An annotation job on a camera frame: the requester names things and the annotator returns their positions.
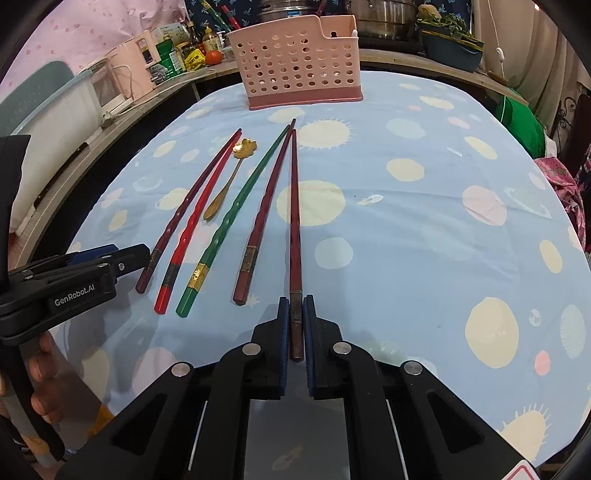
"green plant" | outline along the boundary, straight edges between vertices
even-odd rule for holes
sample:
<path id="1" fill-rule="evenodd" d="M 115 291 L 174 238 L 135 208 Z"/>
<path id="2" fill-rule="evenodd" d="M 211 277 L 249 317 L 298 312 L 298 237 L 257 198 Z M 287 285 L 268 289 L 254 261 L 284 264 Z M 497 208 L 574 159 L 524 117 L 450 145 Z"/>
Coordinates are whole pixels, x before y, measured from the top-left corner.
<path id="1" fill-rule="evenodd" d="M 427 20 L 419 20 L 419 23 L 425 23 L 433 25 L 435 27 L 447 28 L 450 35 L 453 38 L 460 40 L 462 37 L 468 40 L 476 40 L 472 35 L 468 33 L 466 22 L 462 17 L 457 17 L 453 14 L 447 14 L 441 18 L 436 18 L 433 15 L 429 15 Z"/>

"pink wall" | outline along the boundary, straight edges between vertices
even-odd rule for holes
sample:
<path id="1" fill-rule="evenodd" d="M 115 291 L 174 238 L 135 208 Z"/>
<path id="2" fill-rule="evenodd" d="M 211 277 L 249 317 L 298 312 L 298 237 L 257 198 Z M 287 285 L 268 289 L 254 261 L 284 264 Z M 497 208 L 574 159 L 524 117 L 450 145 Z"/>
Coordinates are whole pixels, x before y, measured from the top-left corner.
<path id="1" fill-rule="evenodd" d="M 0 101 L 50 61 L 65 61 L 76 74 L 142 30 L 184 17 L 184 0 L 63 0 L 19 52 L 0 84 Z"/>

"green cloth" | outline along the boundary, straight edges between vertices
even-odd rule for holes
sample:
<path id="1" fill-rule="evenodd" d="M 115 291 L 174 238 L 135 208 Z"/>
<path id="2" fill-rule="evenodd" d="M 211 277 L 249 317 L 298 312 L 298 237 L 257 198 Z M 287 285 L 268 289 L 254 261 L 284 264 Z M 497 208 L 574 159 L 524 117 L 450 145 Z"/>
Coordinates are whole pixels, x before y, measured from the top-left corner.
<path id="1" fill-rule="evenodd" d="M 531 158 L 542 158 L 546 152 L 544 129 L 529 107 L 503 97 L 496 107 L 496 119 L 515 137 Z"/>

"sticker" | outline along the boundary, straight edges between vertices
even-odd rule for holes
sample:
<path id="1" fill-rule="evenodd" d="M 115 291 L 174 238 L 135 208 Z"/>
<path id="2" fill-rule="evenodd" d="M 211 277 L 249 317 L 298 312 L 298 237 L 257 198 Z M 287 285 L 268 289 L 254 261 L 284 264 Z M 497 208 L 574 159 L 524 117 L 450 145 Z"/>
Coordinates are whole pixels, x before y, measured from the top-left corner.
<path id="1" fill-rule="evenodd" d="M 520 461 L 503 480 L 540 480 L 527 460 Z"/>

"tomato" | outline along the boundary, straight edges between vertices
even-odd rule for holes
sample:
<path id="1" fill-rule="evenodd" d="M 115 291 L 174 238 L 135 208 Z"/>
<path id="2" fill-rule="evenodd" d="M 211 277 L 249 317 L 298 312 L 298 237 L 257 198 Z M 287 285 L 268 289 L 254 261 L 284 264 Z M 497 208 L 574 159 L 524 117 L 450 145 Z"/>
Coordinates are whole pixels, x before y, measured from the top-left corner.
<path id="1" fill-rule="evenodd" d="M 205 63 L 208 65 L 217 65 L 223 60 L 223 54 L 220 51 L 212 50 L 208 51 L 205 55 Z"/>

